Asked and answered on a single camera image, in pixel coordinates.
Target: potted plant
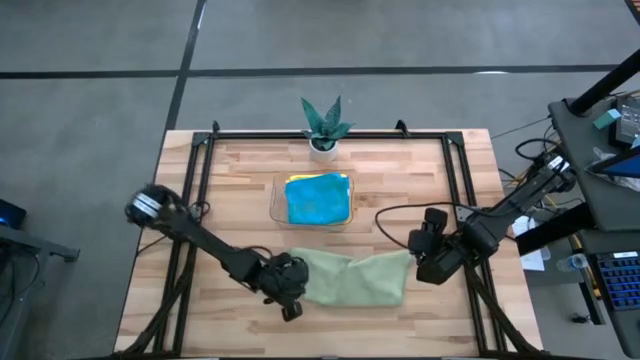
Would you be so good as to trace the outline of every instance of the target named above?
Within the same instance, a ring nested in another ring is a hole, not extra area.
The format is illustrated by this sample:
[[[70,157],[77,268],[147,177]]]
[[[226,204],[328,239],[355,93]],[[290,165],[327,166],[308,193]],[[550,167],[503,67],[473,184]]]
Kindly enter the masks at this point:
[[[302,98],[302,109],[311,130],[303,130],[309,139],[311,160],[329,162],[338,155],[338,140],[349,132],[354,124],[340,122],[340,96],[323,118],[307,100]]]

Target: glass dish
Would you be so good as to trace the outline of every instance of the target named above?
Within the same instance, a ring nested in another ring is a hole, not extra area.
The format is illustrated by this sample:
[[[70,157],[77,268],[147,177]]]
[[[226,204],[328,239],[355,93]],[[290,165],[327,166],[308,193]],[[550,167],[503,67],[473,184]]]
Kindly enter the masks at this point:
[[[273,221],[278,224],[291,227],[291,228],[302,228],[302,229],[320,229],[320,230],[329,230],[329,231],[342,231],[346,227],[347,224],[353,220],[354,208],[353,208],[353,194],[354,194],[354,183],[353,178],[351,176],[347,176],[349,178],[349,218],[346,221],[335,224],[327,224],[327,225],[306,225],[306,224],[292,224],[289,222],[289,208],[287,197],[285,195],[285,187],[289,181],[301,178],[310,178],[318,175],[325,175],[332,172],[284,172],[279,173],[273,178],[273,186],[271,193],[271,206],[269,208],[269,215]]]

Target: table leg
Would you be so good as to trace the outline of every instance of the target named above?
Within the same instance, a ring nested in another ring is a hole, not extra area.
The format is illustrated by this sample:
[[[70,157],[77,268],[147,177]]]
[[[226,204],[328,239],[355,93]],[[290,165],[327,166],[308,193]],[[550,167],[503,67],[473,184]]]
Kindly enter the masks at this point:
[[[579,230],[594,227],[589,206],[582,203],[517,236],[518,252],[521,256],[526,255]]]

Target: computer screen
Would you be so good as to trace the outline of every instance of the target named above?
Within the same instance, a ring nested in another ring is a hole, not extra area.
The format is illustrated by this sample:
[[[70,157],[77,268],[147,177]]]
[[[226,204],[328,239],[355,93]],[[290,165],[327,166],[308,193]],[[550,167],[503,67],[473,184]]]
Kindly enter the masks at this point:
[[[592,170],[601,174],[640,178],[640,148],[595,164]]]
[[[0,199],[0,226],[20,229],[26,214],[24,209]]]

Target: blue sponge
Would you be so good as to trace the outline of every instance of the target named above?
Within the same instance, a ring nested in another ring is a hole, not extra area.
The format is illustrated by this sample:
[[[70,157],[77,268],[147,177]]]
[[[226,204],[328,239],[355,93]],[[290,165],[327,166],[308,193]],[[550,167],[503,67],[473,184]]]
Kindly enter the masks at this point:
[[[598,130],[602,130],[612,122],[620,119],[621,117],[622,115],[618,110],[611,109],[605,112],[604,114],[600,115],[600,117],[598,117],[597,119],[595,119],[593,121],[593,126],[595,126],[596,129]]]
[[[349,178],[330,173],[288,182],[284,188],[289,223],[331,225],[349,219]]]

